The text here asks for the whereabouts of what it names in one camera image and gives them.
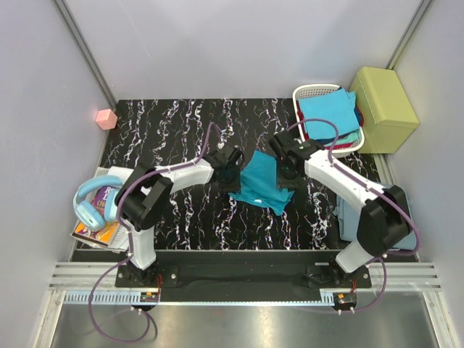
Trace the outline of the teal t shirt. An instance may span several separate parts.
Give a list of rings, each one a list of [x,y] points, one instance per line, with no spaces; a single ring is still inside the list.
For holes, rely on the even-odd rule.
[[[269,208],[280,216],[291,201],[293,192],[278,187],[276,174],[276,159],[255,150],[240,173],[240,190],[237,193],[230,192],[229,196],[239,202]]]

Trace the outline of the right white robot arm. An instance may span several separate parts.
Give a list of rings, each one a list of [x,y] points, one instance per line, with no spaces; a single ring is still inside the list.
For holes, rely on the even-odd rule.
[[[381,257],[413,231],[405,192],[386,188],[362,177],[314,140],[300,142],[287,130],[275,134],[269,145],[276,155],[277,185],[295,189],[304,178],[327,186],[359,215],[354,241],[335,257],[329,269],[333,285],[348,286],[355,271]]]

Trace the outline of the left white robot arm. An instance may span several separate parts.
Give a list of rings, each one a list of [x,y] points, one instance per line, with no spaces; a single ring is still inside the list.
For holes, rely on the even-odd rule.
[[[171,195],[210,183],[226,193],[237,192],[241,188],[243,163],[242,150],[219,144],[216,149],[177,165],[150,167],[141,162],[132,170],[115,197],[115,204],[118,221],[128,229],[128,272],[139,286],[151,286],[156,280],[154,227]]]

